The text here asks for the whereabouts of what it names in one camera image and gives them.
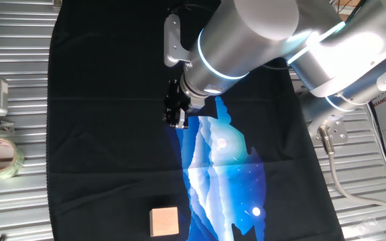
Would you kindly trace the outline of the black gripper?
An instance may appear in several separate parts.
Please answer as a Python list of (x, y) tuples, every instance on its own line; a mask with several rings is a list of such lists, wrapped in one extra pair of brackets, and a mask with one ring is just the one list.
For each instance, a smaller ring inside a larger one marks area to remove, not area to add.
[(177, 129), (188, 128), (188, 116), (186, 112), (191, 112), (191, 100), (181, 89), (179, 80), (170, 80), (168, 93), (164, 99), (166, 111), (164, 120), (170, 127)]

